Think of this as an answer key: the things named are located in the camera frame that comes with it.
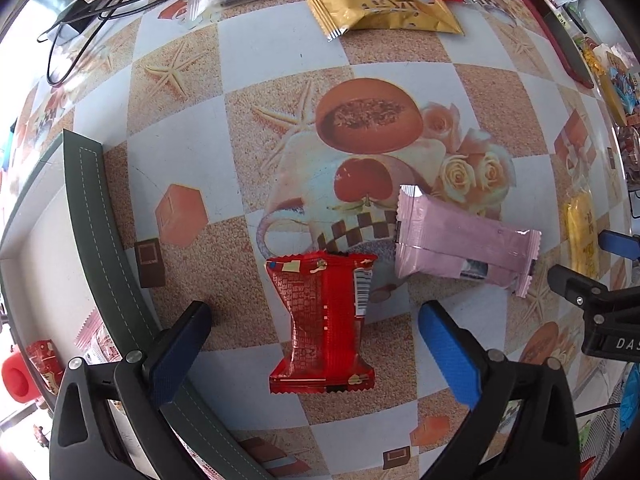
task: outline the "black clamp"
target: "black clamp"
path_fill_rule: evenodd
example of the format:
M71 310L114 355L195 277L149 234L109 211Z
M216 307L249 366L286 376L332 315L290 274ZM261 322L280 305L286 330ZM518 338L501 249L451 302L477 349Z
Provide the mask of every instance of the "black clamp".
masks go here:
M119 362L69 361L53 418L51 480L148 480L137 471L108 405L119 400L161 480L207 480L159 411L177 393L211 330L211 310L193 301L159 333L145 355L132 350Z
M560 361L517 363L486 351L437 301L422 306L418 328L456 399L471 408L421 480L578 479L578 429ZM480 463L510 400L521 403L504 450Z
M584 354L640 362L640 286L609 290L561 265L551 267L546 280L553 292L584 311Z

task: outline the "mug print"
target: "mug print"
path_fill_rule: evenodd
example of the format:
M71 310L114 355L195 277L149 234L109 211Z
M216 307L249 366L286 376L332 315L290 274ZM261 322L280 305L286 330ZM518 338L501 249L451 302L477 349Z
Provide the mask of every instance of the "mug print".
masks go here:
M315 92L309 79L292 114L252 105L278 136L260 162L273 175L256 233L264 258L279 255L268 242L274 224L308 230L309 250L376 254L370 300L378 303L401 284L394 273L400 185L417 184L444 202L500 219L516 185L511 155L491 133L465 128L455 104L418 108L403 89L373 78L333 86L313 110Z

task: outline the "checkered tablecloth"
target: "checkered tablecloth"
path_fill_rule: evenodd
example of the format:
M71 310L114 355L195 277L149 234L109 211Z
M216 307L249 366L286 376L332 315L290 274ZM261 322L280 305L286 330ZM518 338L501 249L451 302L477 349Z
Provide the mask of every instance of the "checkered tablecloth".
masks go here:
M622 168L607 155L618 147L598 91L569 78L528 10L505 1L517 25L452 4L464 36L363 30L328 42L304 0L245 4L193 29L180 22L184 2L176 0L111 24L76 76L53 90L41 80L27 99L14 166L37 159L62 128L103 143L118 230L136 274L135 242L159 238L164 285L143 288L149 307L169 326L191 300L212 306L215 325L191 379L277 476L415 480L433 463L466 410L418 334L415 317L426 300L440 300L482 345L515 360L539 327L556 323L573 390L598 365L579 351L581 311L551 293L546 271L570 260L561 211L575 154L588 161L598 231L630 231ZM325 145L316 105L354 78L401 88L422 111L422 136L375 156ZM478 172L489 159L498 177L485 185ZM447 170L461 161L476 172L475 185L453 192ZM362 172L362 193L345 201L335 176L348 167L349 175ZM13 192L19 173L10 172ZM527 298L431 276L395 280L395 203L392 192L374 196L380 182L391 190L422 182L469 211L541 230ZM167 215L176 215L167 220L158 212L163 197ZM362 355L376 371L372 390L269 392L290 326L265 257L311 247L380 255L377 303L362 335ZM629 261L601 253L599 266L605 285L629 282ZM412 446L410 433L426 416L446 416L449 431ZM498 434L492 452L505 439Z

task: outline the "starfish print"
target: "starfish print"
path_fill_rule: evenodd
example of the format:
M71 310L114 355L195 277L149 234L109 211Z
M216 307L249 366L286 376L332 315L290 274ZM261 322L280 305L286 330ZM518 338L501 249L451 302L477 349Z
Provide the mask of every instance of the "starfish print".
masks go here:
M267 122L285 130L280 136L280 140L276 143L267 159L263 162L260 169L264 172L273 166L277 166L280 161L282 150L287 142L295 134L308 130L316 122L316 116L311 107L311 99L314 95L314 84L311 80L307 81L302 89L302 94L296 105L296 113L294 115L275 110L269 110L261 106L253 106L252 110Z
M536 316L540 320L540 324L545 322L544 306L545 303L553 295L548 283L546 282L546 273L549 269L549 264L546 260L542 262L542 269L535 277L534 282L531 283L529 290L527 291L526 301L529 304L527 311L522 317L522 323L526 323L531 316Z
M511 34L506 27L502 28L502 33L513 43L516 56L522 56L524 54L524 56L527 56L530 62L532 62L533 65L540 70L538 63L536 62L536 57L534 56L535 48L533 47L533 45L521 40L514 34Z
M182 51L184 47L187 45L186 41L183 41L181 46L178 48L176 53L174 54L171 63L168 66L155 66L155 65L146 65L145 71L149 74L160 76L160 79L153 86L151 91L146 95L145 101L149 101L154 95L156 95L165 84L169 83L178 94L181 95L183 99L187 98L187 92L185 92L185 84L184 79L182 78L183 70L187 68L189 65L195 63L202 56L205 55L205 52L199 52L194 54L190 58L185 61L180 61L179 58L182 55Z

